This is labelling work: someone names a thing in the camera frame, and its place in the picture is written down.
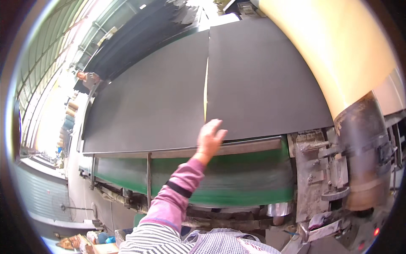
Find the gear wheel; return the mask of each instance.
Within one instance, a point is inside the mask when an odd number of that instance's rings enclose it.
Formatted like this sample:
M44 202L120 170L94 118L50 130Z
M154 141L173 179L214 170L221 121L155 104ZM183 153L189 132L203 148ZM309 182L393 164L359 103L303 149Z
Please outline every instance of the gear wheel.
M333 146L327 149L320 149L319 150L319 158L326 158L327 156L333 155L333 154L338 154L342 152L343 149L339 146Z
M332 191L322 194L323 201L334 201L347 196L350 193L349 187L344 187L341 191Z

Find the woman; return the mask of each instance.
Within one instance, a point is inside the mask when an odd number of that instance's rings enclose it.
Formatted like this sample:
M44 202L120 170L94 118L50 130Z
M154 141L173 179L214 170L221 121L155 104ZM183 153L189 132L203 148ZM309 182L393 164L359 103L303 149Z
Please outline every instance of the woman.
M179 165L151 202L147 215L121 243L119 254L129 253L280 253L250 234L228 228L210 232L195 230L185 241L180 239L188 198L199 187L204 170L220 148L227 130L219 130L221 120L213 119L200 130L197 152Z

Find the gray sheet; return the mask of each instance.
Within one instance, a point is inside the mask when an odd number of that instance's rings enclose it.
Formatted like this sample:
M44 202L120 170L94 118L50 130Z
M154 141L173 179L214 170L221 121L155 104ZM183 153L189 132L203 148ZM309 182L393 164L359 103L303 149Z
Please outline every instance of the gray sheet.
M83 152L191 147L204 124L208 31L175 41L130 67L96 97Z
M333 126L306 62L268 18L211 27L206 120L222 119L226 139Z

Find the corrugated metal wall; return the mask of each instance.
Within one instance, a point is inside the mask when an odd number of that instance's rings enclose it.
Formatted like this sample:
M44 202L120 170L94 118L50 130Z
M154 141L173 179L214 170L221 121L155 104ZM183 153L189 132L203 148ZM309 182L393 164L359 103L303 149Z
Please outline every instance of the corrugated metal wall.
M18 190L29 212L60 221L72 221L69 209L65 212L61 204L69 205L67 181L47 175L20 163L15 167Z

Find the pink sleeve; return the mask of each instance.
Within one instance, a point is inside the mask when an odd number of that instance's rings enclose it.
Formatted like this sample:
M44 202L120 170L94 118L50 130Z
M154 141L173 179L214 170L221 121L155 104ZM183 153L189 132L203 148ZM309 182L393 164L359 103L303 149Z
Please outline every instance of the pink sleeve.
M200 161L190 159L187 163L179 165L169 180L193 193L204 177L204 169L205 167ZM182 221L186 217L188 203L186 197L164 185L151 202L151 207L140 224L153 222L169 226L180 232Z

